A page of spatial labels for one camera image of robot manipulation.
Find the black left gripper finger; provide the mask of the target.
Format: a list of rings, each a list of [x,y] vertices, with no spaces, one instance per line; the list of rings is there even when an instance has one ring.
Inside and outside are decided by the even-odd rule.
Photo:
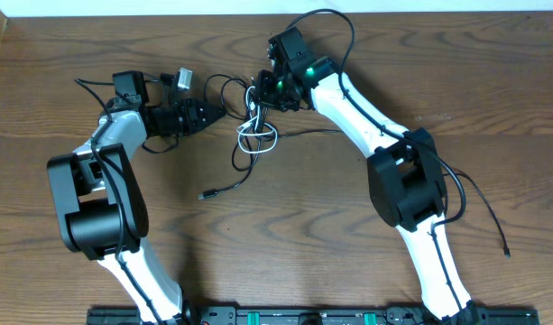
[[[200,123],[215,123],[226,115],[226,110],[205,101],[197,101],[195,104],[197,120]]]
[[[213,125],[217,120],[216,119],[194,119],[189,120],[186,125],[185,134],[193,135],[199,133],[206,128]]]

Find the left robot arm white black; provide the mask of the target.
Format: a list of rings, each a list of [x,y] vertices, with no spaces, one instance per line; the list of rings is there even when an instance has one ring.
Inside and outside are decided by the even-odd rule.
[[[179,139],[222,118],[222,107],[193,98],[191,70],[158,78],[118,72],[101,100],[97,129],[73,152],[47,163],[60,236],[109,271],[135,302],[142,324],[199,324],[196,307],[167,274],[147,238],[148,211],[131,160],[151,137]]]

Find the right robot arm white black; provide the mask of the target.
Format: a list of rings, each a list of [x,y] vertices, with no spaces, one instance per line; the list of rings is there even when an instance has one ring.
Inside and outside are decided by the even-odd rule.
[[[478,323],[447,242],[444,226],[450,219],[443,174],[452,169],[438,156],[433,137],[424,128],[411,131],[381,113],[341,65],[315,56],[296,27],[271,37],[267,56],[272,67],[258,75],[255,102],[281,111],[307,102],[338,126],[366,159],[373,207],[401,235],[433,321]]]

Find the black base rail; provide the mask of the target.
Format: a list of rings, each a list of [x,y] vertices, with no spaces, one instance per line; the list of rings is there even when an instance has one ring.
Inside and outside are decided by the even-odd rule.
[[[373,324],[438,324],[424,308],[390,307],[386,309],[244,309],[228,306],[208,307],[200,312],[201,325],[373,325]],[[534,310],[477,307],[465,324],[539,325]]]

